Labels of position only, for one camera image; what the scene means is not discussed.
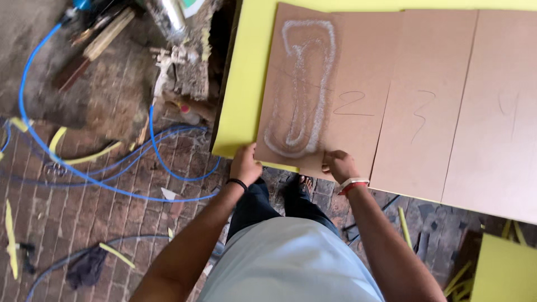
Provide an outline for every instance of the sandal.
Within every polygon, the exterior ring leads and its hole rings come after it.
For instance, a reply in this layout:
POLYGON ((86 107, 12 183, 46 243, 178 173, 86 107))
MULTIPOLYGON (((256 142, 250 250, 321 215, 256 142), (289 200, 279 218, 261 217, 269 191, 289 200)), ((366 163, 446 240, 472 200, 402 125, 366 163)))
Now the sandal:
POLYGON ((299 196, 311 201, 311 190, 313 189, 313 177, 300 175, 299 177, 299 196), (306 181, 309 180, 311 184, 311 189, 306 184, 306 181))

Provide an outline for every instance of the metal pipe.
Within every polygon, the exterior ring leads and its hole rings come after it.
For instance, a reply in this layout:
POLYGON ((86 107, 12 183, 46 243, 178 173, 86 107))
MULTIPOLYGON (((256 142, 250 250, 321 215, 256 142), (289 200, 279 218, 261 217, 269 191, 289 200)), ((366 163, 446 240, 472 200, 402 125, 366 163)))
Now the metal pipe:
POLYGON ((180 0, 144 0, 147 10, 171 43, 178 44, 186 36, 186 21, 180 0))

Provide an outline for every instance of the handwritten number 3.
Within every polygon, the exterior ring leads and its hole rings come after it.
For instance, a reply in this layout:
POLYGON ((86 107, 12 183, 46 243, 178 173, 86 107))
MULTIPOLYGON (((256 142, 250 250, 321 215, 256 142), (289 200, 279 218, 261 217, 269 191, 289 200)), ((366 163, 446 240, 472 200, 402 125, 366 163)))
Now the handwritten number 3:
POLYGON ((430 91, 427 91, 427 90, 418 90, 418 92, 425 92, 427 94, 430 94, 433 98, 430 99, 427 103, 421 105, 416 111, 414 111, 414 116, 418 117, 418 118, 421 118, 423 120, 423 122, 422 122, 422 125, 418 128, 418 131, 416 131, 416 133, 412 137, 412 140, 410 141, 410 144, 412 144, 414 142, 414 139, 416 138, 416 135, 418 135, 418 132, 423 128, 423 126, 425 126, 425 122, 426 122, 425 117, 419 115, 417 112, 420 111, 421 109, 423 109, 423 107, 429 105, 434 99, 436 99, 436 94, 434 94, 434 92, 430 92, 430 91))

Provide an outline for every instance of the person's left hand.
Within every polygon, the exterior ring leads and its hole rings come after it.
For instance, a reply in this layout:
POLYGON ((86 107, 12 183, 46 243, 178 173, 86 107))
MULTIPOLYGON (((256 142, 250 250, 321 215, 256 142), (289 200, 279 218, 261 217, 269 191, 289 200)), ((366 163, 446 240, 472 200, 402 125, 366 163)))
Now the person's left hand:
POLYGON ((242 181, 246 186, 254 183, 263 172, 263 166, 260 162, 253 159, 256 151, 256 143, 242 146, 235 153, 235 158, 231 163, 231 172, 229 178, 235 178, 242 181))

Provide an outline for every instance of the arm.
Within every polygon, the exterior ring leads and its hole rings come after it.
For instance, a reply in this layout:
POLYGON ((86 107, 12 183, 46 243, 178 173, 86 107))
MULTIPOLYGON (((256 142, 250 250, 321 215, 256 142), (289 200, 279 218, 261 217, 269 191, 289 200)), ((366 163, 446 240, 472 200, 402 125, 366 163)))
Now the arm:
MULTIPOLYGON (((255 143, 237 151, 230 178, 252 184, 262 167, 253 160, 255 143)), ((132 302, 185 301, 203 272, 233 207, 244 193, 236 183, 226 184, 169 245, 157 256, 132 302)))
MULTIPOLYGON (((329 152, 325 164, 337 182, 360 177, 354 159, 343 151, 329 152)), ((347 193, 373 276, 386 301, 446 301, 425 265, 393 229, 366 187, 347 193)))

